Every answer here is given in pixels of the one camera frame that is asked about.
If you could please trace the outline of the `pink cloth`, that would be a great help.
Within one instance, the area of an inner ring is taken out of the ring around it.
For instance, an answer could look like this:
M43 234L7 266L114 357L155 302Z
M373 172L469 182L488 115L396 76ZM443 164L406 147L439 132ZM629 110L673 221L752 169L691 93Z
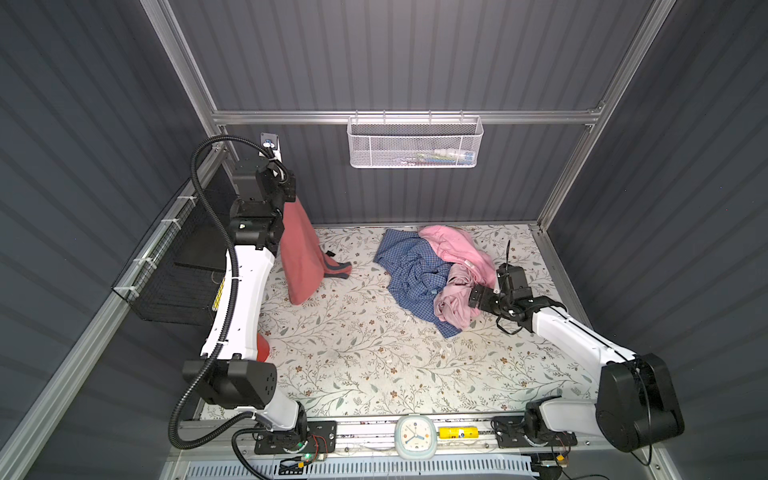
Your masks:
M469 297L476 286L498 289L495 266L491 257L478 250L471 235L453 227L433 225L424 227L419 236L426 240L434 253L450 264L448 280L434 300L434 313L439 321L459 331L470 327L478 308L469 306Z

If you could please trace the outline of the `dusty red cloth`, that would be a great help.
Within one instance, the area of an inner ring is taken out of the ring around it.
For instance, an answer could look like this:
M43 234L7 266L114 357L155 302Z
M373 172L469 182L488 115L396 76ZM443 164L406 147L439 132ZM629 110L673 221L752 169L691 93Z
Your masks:
M285 204L283 225L279 252L289 300L293 305L301 305L308 300L325 278L347 279L350 276L351 263L339 263L322 250L299 198Z

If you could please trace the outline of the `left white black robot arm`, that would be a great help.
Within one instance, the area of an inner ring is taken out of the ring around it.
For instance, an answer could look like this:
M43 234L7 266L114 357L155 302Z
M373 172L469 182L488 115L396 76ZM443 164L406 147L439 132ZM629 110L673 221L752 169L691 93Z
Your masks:
M238 196L227 223L215 212L198 175L202 155L223 142L239 143L257 153L235 168ZM295 176L274 149L235 135L220 134L196 147L190 180L199 205L223 239L226 270L216 317L200 356L184 365L188 387L170 415L169 441L179 450L195 449L233 425L253 420L265 430L283 434L302 446L308 436L305 408L279 389L275 365L258 358L258 321L266 283L284 233L285 206L296 199ZM180 434L181 413L194 394L208 404L238 413L201 437L184 439Z

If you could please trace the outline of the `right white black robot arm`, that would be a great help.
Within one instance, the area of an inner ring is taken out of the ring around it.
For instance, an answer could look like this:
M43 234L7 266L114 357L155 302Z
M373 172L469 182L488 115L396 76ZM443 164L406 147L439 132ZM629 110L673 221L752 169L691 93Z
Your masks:
M684 433L671 373L659 356L622 347L577 321L564 304L534 295L519 266L502 264L497 281L497 288L474 286L469 306L495 316L501 331L513 323L547 340L598 383L593 400L549 396L528 403L517 435L534 446L560 434L599 436L630 453Z

